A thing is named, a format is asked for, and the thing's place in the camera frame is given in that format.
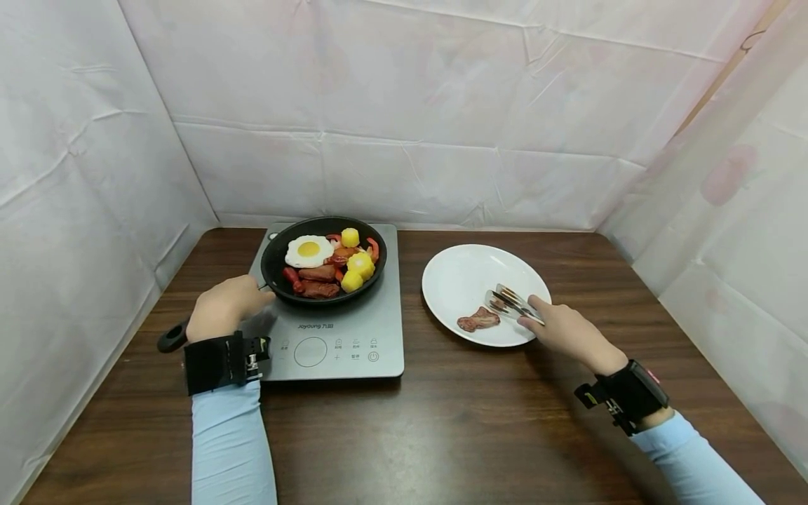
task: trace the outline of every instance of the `right hand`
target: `right hand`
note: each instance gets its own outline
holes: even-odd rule
[[[275,293],[258,289],[253,276],[228,279],[203,292],[185,330],[189,343],[232,335],[238,324],[275,300]]]
[[[551,305],[536,295],[531,295],[528,303],[545,325],[529,318],[519,318],[519,324],[533,332],[547,348],[583,363],[599,375],[612,375],[629,363],[625,353],[614,347],[577,310],[566,305]]]

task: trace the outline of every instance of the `wrinkled paper wall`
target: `wrinkled paper wall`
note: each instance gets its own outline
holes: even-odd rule
[[[594,229],[768,0],[120,0],[225,225]]]
[[[211,209],[115,2],[0,2],[0,503],[47,462]]]
[[[808,478],[808,2],[602,229]]]

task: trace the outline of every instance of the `metal tongs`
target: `metal tongs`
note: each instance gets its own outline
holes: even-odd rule
[[[486,292],[486,306],[506,318],[519,319],[524,316],[542,326],[545,324],[541,316],[523,297],[520,297],[513,289],[502,284],[497,284],[496,291],[489,289]]]

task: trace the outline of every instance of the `white fabric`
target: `white fabric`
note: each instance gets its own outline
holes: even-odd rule
[[[768,0],[121,0],[225,225],[594,229]]]
[[[0,2],[0,503],[216,224],[116,2]]]
[[[603,231],[808,478],[806,33],[792,2]]]
[[[213,210],[594,229],[768,3],[0,0],[0,503]]]

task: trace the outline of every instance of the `black wrist band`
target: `black wrist band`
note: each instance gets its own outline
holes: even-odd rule
[[[668,405],[668,396],[659,381],[637,361],[629,361],[610,376],[595,377],[598,381],[594,385],[579,386],[575,396],[589,409],[606,404],[615,426],[628,435],[638,432],[637,425],[643,418]]]
[[[269,359],[269,338],[245,339],[241,331],[185,346],[188,396],[261,378],[258,362]]]

